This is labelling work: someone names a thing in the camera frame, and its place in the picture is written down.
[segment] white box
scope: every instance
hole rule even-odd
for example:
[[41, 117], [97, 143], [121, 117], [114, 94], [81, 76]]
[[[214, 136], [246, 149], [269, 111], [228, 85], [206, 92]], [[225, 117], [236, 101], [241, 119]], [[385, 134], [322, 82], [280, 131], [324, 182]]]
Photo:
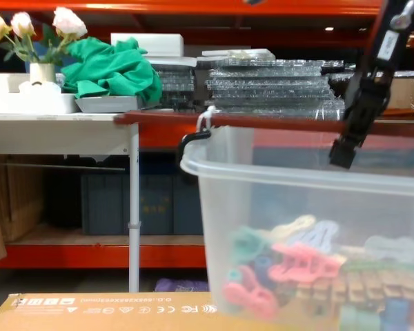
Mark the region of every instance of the white box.
[[184, 39], [180, 34], [167, 33], [111, 33], [110, 42], [135, 38], [140, 48], [147, 50], [147, 57], [183, 57]]

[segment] plastic storage box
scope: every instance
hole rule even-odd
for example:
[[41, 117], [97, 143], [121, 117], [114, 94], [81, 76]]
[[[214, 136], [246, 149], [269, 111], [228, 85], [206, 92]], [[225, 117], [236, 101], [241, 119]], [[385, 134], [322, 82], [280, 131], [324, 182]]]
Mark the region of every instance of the plastic storage box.
[[[282, 133], [222, 127], [184, 151], [219, 309], [292, 330], [414, 328], [414, 139], [371, 136], [345, 171], [320, 150], [310, 163], [292, 153], [336, 134]], [[254, 153], [258, 141], [279, 148]], [[412, 161], [372, 153], [385, 149]]]

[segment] gray storage box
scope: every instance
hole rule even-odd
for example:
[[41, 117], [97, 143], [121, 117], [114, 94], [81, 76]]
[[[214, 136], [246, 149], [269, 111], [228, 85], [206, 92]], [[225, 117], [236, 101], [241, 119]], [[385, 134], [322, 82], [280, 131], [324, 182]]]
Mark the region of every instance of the gray storage box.
[[203, 234], [198, 185], [189, 185], [175, 176], [173, 181], [173, 233]]
[[[127, 174], [86, 174], [81, 178], [83, 232], [89, 235], [128, 234], [130, 217]], [[172, 234], [172, 177], [141, 175], [141, 234]]]

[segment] flower vase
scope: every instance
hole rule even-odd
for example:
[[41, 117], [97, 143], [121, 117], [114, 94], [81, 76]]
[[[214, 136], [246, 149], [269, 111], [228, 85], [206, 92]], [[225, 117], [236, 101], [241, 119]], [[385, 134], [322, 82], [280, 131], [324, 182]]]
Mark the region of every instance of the flower vase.
[[56, 83], [55, 66], [51, 63], [31, 63], [29, 67], [30, 82], [34, 84], [42, 84], [47, 81]]

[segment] green clothespin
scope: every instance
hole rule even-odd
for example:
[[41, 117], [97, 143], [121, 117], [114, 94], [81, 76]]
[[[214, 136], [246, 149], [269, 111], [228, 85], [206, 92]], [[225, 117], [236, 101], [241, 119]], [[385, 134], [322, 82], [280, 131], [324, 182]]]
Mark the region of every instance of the green clothespin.
[[414, 264], [387, 261], [348, 261], [342, 266], [342, 270], [345, 272], [377, 270], [407, 270], [414, 272]]
[[357, 311], [357, 325], [356, 330], [361, 331], [380, 331], [381, 328], [380, 316], [375, 312], [367, 312], [363, 310]]
[[339, 331], [357, 330], [357, 309], [351, 305], [344, 305], [340, 312]]
[[271, 246], [271, 242], [267, 238], [247, 226], [236, 231], [232, 240], [232, 260], [236, 265], [254, 261], [258, 255], [268, 251]]
[[230, 283], [242, 284], [244, 281], [244, 276], [242, 276], [242, 272], [240, 272], [238, 269], [232, 269], [228, 272], [227, 281]]

